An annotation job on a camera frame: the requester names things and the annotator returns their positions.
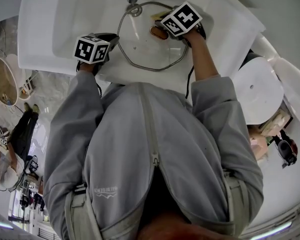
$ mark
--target sink basin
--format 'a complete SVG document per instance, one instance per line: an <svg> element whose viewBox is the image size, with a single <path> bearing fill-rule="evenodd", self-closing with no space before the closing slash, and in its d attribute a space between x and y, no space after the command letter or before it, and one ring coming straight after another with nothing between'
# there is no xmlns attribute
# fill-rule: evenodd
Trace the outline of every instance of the sink basin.
<svg viewBox="0 0 300 240"><path fill-rule="evenodd" d="M138 3L149 1L169 6L188 1L193 5L203 18L207 45L222 76L232 77L238 71L257 34L265 29L237 0L138 0ZM77 61L72 52L77 36L91 32L117 33L127 5L127 0L22 0L18 23L19 66L75 75ZM140 64L155 61L160 67L175 60L183 44L155 40L149 33L149 15L165 10L155 7L149 10L126 19L130 22L122 25L120 43L128 44L131 59ZM192 65L189 50L178 64L161 72L147 71L132 66L116 47L97 78L124 85L148 82L185 93Z"/></svg>
<svg viewBox="0 0 300 240"><path fill-rule="evenodd" d="M284 88L269 62L257 57L234 76L233 84L247 125L260 125L278 110Z"/></svg>
<svg viewBox="0 0 300 240"><path fill-rule="evenodd" d="M183 0L138 0L144 2L164 2L173 7L182 4ZM56 8L52 50L56 57L72 59L73 49L78 36L88 33L117 33L119 22L126 12L127 0L59 0ZM213 28L213 19L194 6L202 15L204 27L209 35ZM160 40L150 33L154 26L151 15L169 11L168 9L149 4L142 7L142 13L133 17L126 15L120 28L120 44L134 63L160 69L180 59L186 48L178 40L168 38Z"/></svg>

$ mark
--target zipper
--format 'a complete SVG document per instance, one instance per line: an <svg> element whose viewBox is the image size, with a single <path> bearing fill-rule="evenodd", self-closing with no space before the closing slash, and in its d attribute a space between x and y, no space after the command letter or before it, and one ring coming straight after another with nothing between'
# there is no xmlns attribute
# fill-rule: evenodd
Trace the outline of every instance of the zipper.
<svg viewBox="0 0 300 240"><path fill-rule="evenodd" d="M142 83L139 84L139 89L151 162L155 167L158 167L160 164L159 146L155 129L154 114Z"/></svg>
<svg viewBox="0 0 300 240"><path fill-rule="evenodd" d="M118 221L112 223L111 225L103 228L100 230L100 232L102 233L102 235L109 229L111 229L113 226L115 226L116 224L118 224L119 222L122 222L123 220L125 220L127 217L129 217L132 213L134 213L139 207L140 205L147 199L147 196L148 196L148 193L150 191L150 187L152 185L152 181L154 179L154 173L151 174L151 177L150 177L150 183L149 183L149 186L148 186L148 189L146 190L145 194L143 195L143 197L141 198L141 200L137 203L137 205L135 206L136 208L134 208L132 211L129 211L127 214L123 215L122 218L120 218ZM111 236L107 236L105 237L105 239L112 239Z"/></svg>

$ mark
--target black cable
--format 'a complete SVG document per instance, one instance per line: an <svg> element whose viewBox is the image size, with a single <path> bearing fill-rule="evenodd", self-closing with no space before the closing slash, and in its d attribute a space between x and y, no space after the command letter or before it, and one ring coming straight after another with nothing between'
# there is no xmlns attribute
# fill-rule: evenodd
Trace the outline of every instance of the black cable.
<svg viewBox="0 0 300 240"><path fill-rule="evenodd" d="M21 111L22 114L24 114L24 112L17 106L17 105L14 105L18 110Z"/></svg>
<svg viewBox="0 0 300 240"><path fill-rule="evenodd" d="M97 82L96 82L96 86L98 86L100 98L102 98L102 90L101 90L100 85Z"/></svg>
<svg viewBox="0 0 300 240"><path fill-rule="evenodd" d="M190 78L191 78L192 73L194 72L194 69L195 69L195 66L192 66L190 73L188 75L188 81L186 82L186 95L185 95L186 99L188 99L188 96L189 96Z"/></svg>
<svg viewBox="0 0 300 240"><path fill-rule="evenodd" d="M1 189L0 189L0 191L1 191L1 192L5 192L5 191L7 191L7 189L5 189L5 190L1 190Z"/></svg>
<svg viewBox="0 0 300 240"><path fill-rule="evenodd" d="M76 71L79 72L81 65L83 64L83 62L81 63L80 60L78 60L78 63L76 64Z"/></svg>

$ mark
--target tiled floor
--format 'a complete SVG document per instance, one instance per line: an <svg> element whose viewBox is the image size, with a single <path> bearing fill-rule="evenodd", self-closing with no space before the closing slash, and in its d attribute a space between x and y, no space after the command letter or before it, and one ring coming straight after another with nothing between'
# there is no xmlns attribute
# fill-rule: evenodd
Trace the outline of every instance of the tiled floor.
<svg viewBox="0 0 300 240"><path fill-rule="evenodd" d="M1 23L5 29L0 30L0 57L5 54L17 54L17 25L18 17L10 18ZM34 130L32 144L29 155L38 157L39 170L38 175L43 174L44 160L47 149L48 136L50 131L50 122L64 100L71 76L57 73L40 71L33 80L35 93L27 101L31 106L37 104L40 108L39 120ZM19 100L16 104L18 108L24 111L23 101ZM22 112L16 107L8 108L0 102L0 125L7 127L10 131L18 123Z"/></svg>

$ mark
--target black and white marker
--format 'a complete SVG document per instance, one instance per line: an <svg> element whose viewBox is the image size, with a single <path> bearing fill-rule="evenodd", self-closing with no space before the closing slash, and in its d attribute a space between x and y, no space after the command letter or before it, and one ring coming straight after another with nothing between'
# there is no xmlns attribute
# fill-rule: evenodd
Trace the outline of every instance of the black and white marker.
<svg viewBox="0 0 300 240"><path fill-rule="evenodd" d="M82 35L76 40L73 57L88 64L103 62L109 46L109 42L100 38L91 35Z"/></svg>
<svg viewBox="0 0 300 240"><path fill-rule="evenodd" d="M161 24L177 37L189 32L201 20L201 15L188 2L184 2L167 15Z"/></svg>
<svg viewBox="0 0 300 240"><path fill-rule="evenodd" d="M1 146L6 146L8 144L7 140L6 139L0 139L0 145Z"/></svg>

